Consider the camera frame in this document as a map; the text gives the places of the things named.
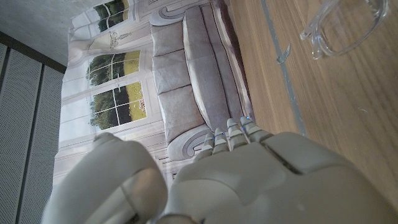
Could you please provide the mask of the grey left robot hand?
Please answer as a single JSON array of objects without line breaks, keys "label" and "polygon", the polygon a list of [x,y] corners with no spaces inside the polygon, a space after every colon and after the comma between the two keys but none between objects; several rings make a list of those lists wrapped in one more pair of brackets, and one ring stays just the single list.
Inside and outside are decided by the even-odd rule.
[{"label": "grey left robot hand", "polygon": [[113,134],[68,173],[43,223],[396,223],[397,211],[341,155],[251,119],[227,122],[168,187],[147,149]]}]

